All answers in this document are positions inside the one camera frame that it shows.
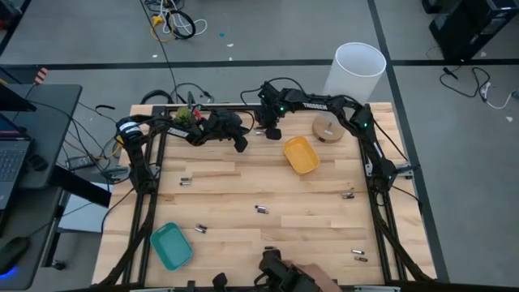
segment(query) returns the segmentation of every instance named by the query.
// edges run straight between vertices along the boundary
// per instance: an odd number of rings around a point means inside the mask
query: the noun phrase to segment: wooden tabletop
[[[372,103],[371,108],[380,126],[403,148],[392,105]],[[151,111],[151,105],[134,105],[131,114]],[[232,141],[193,147],[168,136],[153,227],[157,230],[171,221],[178,224],[194,256],[186,266],[169,272],[151,249],[146,286],[185,287],[188,280],[195,280],[197,286],[212,286],[212,279],[221,272],[226,273],[229,286],[252,286],[260,275],[258,264],[265,246],[277,247],[283,259],[296,264],[320,265],[341,285],[384,283],[358,140],[346,132],[335,144],[319,142],[311,133],[317,114],[287,114],[279,123],[280,141],[250,133],[243,153],[234,150]],[[240,115],[248,127],[251,117]],[[283,153],[283,143],[296,135],[305,136],[320,157],[319,168],[304,176],[293,171]],[[378,130],[377,136],[388,159],[402,163],[397,150]],[[124,153],[120,164],[128,164]],[[189,187],[178,184],[185,176],[193,178]],[[395,186],[414,193],[410,180],[398,178]],[[110,205],[130,189],[129,182],[117,185]],[[355,198],[343,200],[344,191],[354,192]],[[395,189],[390,196],[401,244],[425,273],[435,277],[416,201]],[[257,204],[266,206],[269,214],[257,213]],[[145,201],[142,219],[147,205]],[[106,277],[126,250],[134,207],[135,193],[108,216],[93,283]],[[194,230],[197,223],[208,227],[206,234]],[[396,279],[387,241],[386,246]],[[351,249],[365,251],[368,262],[355,260]],[[140,251],[135,254],[139,263]],[[137,272],[134,264],[133,281]]]

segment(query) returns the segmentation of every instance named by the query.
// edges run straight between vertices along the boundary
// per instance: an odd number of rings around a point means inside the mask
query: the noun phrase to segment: concrete floor
[[[205,18],[209,28],[190,41],[167,43],[166,53],[174,62],[319,60],[331,59],[336,47],[349,41],[381,47],[366,0],[186,1],[185,12]],[[441,58],[434,49],[426,55],[435,42],[427,29],[431,16],[423,12],[420,0],[375,0],[375,4],[392,60]],[[518,32],[515,18],[482,50],[485,58],[519,58],[519,43],[514,41]],[[0,56],[0,64],[15,65],[164,61],[137,0],[33,0]],[[519,89],[519,66],[482,68],[491,74],[489,96],[494,104],[502,105],[510,91]],[[461,97],[440,85],[442,67],[399,66],[394,71],[403,102],[397,114],[401,118],[405,110],[409,122],[449,280],[519,286],[519,213],[514,208],[519,204],[515,175],[519,101],[511,100],[498,111],[479,98]],[[308,92],[320,92],[327,73],[328,66],[174,69],[177,83],[195,82],[221,102],[239,101],[242,90],[278,76],[297,79]],[[449,84],[474,91],[470,67],[457,75],[460,80]],[[115,106],[106,113],[116,120],[147,92],[173,88],[167,69],[55,70],[46,83],[83,85],[81,101]],[[393,97],[384,75],[370,101],[394,102],[393,98],[400,99]],[[101,144],[113,136],[112,123],[82,107],[75,118]],[[99,151],[92,141],[86,145]],[[66,149],[71,156],[78,154]],[[69,262],[69,268],[61,272],[41,268],[31,290],[87,286],[95,260],[84,259],[95,259],[99,240],[98,234],[68,234],[60,241],[57,258]]]

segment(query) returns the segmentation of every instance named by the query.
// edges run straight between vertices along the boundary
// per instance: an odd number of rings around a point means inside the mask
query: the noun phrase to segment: green tray
[[[150,242],[162,264],[169,271],[174,271],[189,263],[193,257],[193,250],[189,242],[180,228],[173,222],[166,223],[155,231],[150,238]]]

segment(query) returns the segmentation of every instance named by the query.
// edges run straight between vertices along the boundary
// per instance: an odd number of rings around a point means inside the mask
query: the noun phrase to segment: white bucket
[[[323,94],[345,94],[365,104],[386,70],[386,65],[382,53],[370,45],[341,45],[335,52]]]

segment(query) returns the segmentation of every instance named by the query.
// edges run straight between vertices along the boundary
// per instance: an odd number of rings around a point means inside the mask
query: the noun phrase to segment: orange bowl
[[[311,172],[320,164],[320,159],[314,148],[303,136],[296,136],[286,141],[283,149],[286,158],[299,175]]]

